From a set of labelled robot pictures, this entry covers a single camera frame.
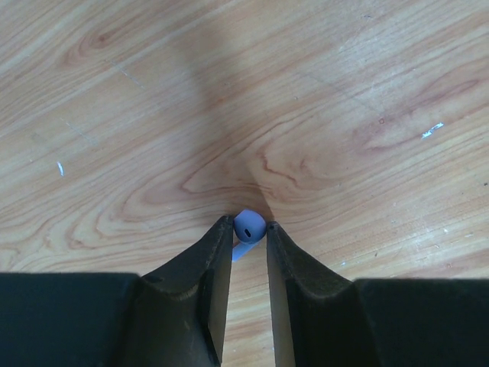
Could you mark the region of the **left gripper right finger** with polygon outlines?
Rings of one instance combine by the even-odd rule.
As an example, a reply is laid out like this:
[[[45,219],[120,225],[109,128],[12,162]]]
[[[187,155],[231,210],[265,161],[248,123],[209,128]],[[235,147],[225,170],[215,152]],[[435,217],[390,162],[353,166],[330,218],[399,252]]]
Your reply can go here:
[[[486,366],[485,279],[350,281],[267,227],[278,366]]]

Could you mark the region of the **purple earbud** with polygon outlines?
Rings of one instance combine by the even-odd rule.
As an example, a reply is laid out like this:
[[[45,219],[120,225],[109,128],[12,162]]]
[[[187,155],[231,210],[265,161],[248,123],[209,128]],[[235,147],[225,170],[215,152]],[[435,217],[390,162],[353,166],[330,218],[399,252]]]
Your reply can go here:
[[[261,214],[244,209],[234,218],[233,227],[238,242],[232,250],[232,261],[237,262],[262,240],[267,223]]]

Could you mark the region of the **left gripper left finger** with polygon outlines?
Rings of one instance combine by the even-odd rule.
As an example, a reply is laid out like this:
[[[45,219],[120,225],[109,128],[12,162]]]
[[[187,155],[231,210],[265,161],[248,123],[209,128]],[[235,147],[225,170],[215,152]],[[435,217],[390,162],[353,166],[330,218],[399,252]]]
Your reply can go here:
[[[153,271],[4,273],[3,366],[219,366],[233,225]]]

